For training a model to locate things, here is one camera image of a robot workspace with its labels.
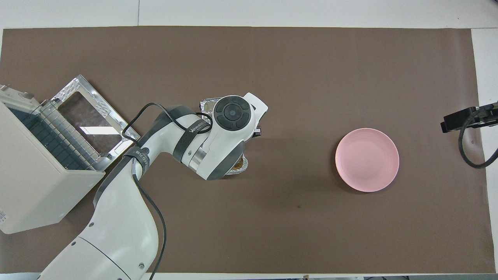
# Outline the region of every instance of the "white table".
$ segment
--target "white table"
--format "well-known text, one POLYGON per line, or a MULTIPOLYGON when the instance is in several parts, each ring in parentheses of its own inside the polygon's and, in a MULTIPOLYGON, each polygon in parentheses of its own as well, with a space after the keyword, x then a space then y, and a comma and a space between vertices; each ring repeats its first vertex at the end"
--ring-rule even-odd
MULTIPOLYGON (((472 28, 479 105, 498 100, 498 3, 493 0, 0 0, 0 13, 0 33, 4 28, 135 25, 472 28)), ((498 147, 498 129, 481 131, 488 158, 498 147)), ((497 262, 498 162, 486 175, 497 262)), ((154 279, 285 279, 306 274, 156 274, 154 279)), ((0 275, 0 280, 37 275, 0 275)))

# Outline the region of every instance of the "black strap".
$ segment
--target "black strap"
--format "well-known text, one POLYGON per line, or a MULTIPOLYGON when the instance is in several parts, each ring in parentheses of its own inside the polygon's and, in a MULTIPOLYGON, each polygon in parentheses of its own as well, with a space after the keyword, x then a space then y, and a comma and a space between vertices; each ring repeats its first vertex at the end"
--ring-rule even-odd
POLYGON ((147 152, 143 149, 140 149, 137 146, 133 146, 126 151, 123 156, 130 156, 136 158, 140 165, 142 165, 142 176, 147 172, 150 165, 150 159, 147 155, 147 152))
POLYGON ((198 120, 189 128, 187 128, 182 137, 180 137, 180 140, 176 144, 175 150, 173 151, 173 157, 178 162, 182 162, 183 153, 185 153, 190 143, 192 143, 192 141, 194 140, 195 136, 208 125, 209 124, 205 120, 198 120))

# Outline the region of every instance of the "black cable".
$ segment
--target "black cable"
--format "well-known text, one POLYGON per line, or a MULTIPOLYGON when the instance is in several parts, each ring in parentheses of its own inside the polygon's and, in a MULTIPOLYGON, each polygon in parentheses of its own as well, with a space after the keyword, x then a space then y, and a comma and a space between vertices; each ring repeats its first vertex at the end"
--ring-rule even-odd
POLYGON ((135 181, 136 187, 140 190, 140 192, 145 196, 145 198, 150 202, 150 204, 154 207, 154 210, 156 210, 157 214, 159 215, 159 218, 161 219, 162 223, 162 232, 163 232, 163 239, 162 239, 162 248, 161 248, 161 253, 159 253, 159 257, 157 258, 157 263, 154 267, 154 270, 152 271, 152 274, 150 275, 149 280, 152 280, 154 277, 154 274, 157 272, 157 268, 159 267, 159 264, 161 263, 162 255, 164 254, 164 248, 166 247, 166 223, 164 222, 164 218, 162 217, 161 211, 155 205, 154 201, 150 196, 147 194, 147 192, 142 188, 142 185, 138 181, 138 177, 136 174, 132 174, 133 180, 135 181))
POLYGON ((477 169, 489 166, 491 163, 493 163, 493 161, 495 161, 498 158, 498 148, 497 148, 497 150, 491 155, 491 157, 488 160, 486 160, 481 164, 475 164, 472 161, 470 161, 470 159, 467 157, 464 151, 463 138, 464 138, 465 128, 467 128, 467 126, 474 120, 474 118, 484 110, 485 108, 479 108, 478 110, 470 114, 470 116, 465 120, 464 124, 462 125, 462 128, 460 129, 460 134, 458 136, 458 150, 460 151, 460 155, 462 155, 462 158, 468 165, 477 169))
POLYGON ((206 133, 206 132, 210 131, 211 128, 213 128, 213 119, 211 118, 211 116, 209 116, 208 114, 204 114, 204 113, 195 113, 195 114, 200 115, 200 116, 205 116, 209 119, 209 128, 206 130, 201 130, 197 134, 206 133))
MULTIPOLYGON (((148 107, 152 106, 152 105, 156 105, 158 106, 159 108, 161 108, 163 110, 163 112, 181 129, 183 129, 184 131, 187 130, 186 127, 184 127, 183 125, 181 125, 179 122, 177 122, 176 119, 172 118, 168 112, 168 110, 166 110, 166 108, 164 108, 161 104, 159 103, 156 103, 156 102, 151 102, 151 103, 147 103, 145 106, 142 107, 142 109, 140 109, 140 111, 138 112, 138 114, 136 114, 136 116, 133 118, 133 120, 131 120, 131 122, 129 122, 127 124, 126 127, 124 127, 123 129, 123 132, 121 132, 121 135, 128 139, 128 140, 131 140, 133 141, 133 143, 135 143, 136 146, 139 146, 138 144, 138 140, 137 139, 134 139, 133 137, 130 137, 130 136, 127 136, 125 133, 126 131, 131 127, 131 125, 133 125, 135 123, 135 121, 142 115, 143 111, 145 111, 145 109, 147 109, 148 107)), ((202 133, 206 133, 208 131, 211 130, 212 126, 213 126, 213 119, 211 118, 211 116, 209 116, 208 114, 204 114, 204 113, 195 113, 196 115, 202 115, 202 116, 206 116, 209 121, 211 122, 210 125, 209 125, 209 128, 208 129, 205 129, 205 130, 202 130, 200 131, 198 134, 202 134, 202 133)))

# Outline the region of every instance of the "control buttons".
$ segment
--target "control buttons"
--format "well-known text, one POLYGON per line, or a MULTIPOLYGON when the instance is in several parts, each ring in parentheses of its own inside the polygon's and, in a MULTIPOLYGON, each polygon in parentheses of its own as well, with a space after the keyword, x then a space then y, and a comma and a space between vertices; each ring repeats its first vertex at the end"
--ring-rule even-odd
POLYGON ((215 105, 213 116, 224 129, 237 131, 244 128, 250 119, 249 103, 240 96, 223 97, 215 105))

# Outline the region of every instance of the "foil container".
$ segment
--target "foil container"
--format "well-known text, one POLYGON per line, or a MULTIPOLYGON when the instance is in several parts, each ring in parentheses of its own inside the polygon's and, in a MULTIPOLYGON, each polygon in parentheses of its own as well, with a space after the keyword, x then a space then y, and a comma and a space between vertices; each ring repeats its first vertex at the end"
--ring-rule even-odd
MULTIPOLYGON (((208 114, 209 116, 213 116, 213 109, 215 107, 216 102, 221 99, 221 97, 218 98, 206 98, 202 100, 199 104, 199 107, 201 108, 201 112, 204 114, 208 114)), ((207 121, 208 123, 210 122, 209 119, 205 116, 202 116, 202 118, 207 121)), ((230 171, 228 171, 227 175, 234 175, 234 174, 239 174, 244 172, 248 168, 248 160, 244 153, 242 153, 242 156, 239 158, 237 163, 235 163, 234 167, 230 171)))

